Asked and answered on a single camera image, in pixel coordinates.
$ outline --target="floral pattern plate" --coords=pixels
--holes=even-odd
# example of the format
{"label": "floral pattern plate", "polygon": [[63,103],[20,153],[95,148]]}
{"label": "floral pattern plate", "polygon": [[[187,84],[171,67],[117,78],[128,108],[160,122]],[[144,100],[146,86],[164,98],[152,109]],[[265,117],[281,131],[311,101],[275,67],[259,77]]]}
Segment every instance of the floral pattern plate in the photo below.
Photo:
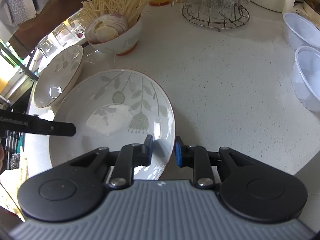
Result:
{"label": "floral pattern plate", "polygon": [[70,46],[55,56],[41,72],[33,99],[39,108],[63,100],[75,85],[82,69],[83,48]]}
{"label": "floral pattern plate", "polygon": [[64,99],[54,121],[76,126],[73,137],[50,136],[53,166],[99,147],[120,150],[154,137],[149,167],[136,167],[135,179],[158,179],[171,156],[175,122],[163,89],[150,77],[129,69],[97,73],[78,84]]}

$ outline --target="wire rack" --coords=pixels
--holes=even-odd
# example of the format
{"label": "wire rack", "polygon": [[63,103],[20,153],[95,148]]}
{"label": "wire rack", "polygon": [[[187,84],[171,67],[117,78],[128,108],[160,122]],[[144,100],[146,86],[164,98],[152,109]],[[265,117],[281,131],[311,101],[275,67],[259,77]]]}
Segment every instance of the wire rack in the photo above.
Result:
{"label": "wire rack", "polygon": [[230,18],[215,18],[205,15],[202,12],[191,14],[188,12],[189,6],[182,8],[182,16],[188,21],[203,27],[218,29],[233,29],[245,25],[250,20],[249,11],[242,5],[235,5],[234,17]]}

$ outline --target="white table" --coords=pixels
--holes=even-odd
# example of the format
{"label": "white table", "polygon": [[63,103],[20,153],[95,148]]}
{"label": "white table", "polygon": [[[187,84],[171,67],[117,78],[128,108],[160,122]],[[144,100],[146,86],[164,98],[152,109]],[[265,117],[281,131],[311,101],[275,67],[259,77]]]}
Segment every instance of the white table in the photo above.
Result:
{"label": "white table", "polygon": [[[89,56],[79,80],[110,68],[141,71],[167,93],[185,143],[210,151],[229,146],[295,174],[320,150],[320,121],[294,94],[294,51],[283,37],[282,14],[247,8],[247,25],[221,32],[193,25],[170,6],[147,8],[137,48],[114,63]],[[33,102],[29,108],[48,120],[55,111]],[[26,135],[30,176],[51,167],[48,142],[48,136]],[[171,168],[172,176],[183,173]]]}

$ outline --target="table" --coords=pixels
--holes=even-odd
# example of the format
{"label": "table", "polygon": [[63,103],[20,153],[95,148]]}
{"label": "table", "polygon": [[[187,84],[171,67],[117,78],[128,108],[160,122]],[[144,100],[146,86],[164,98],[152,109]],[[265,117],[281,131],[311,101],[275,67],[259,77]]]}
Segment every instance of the table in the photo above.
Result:
{"label": "table", "polygon": [[[86,47],[79,81],[110,68],[141,71],[167,93],[185,143],[210,151],[229,146],[295,174],[320,150],[319,116],[294,94],[294,51],[283,37],[282,14],[253,3],[247,8],[247,25],[218,32],[193,25],[170,6],[148,7],[137,48],[113,59]],[[31,101],[28,113],[53,120],[56,109]],[[48,136],[26,135],[30,176],[51,168],[48,145]],[[192,174],[176,168],[173,158],[166,172],[166,178]]]}

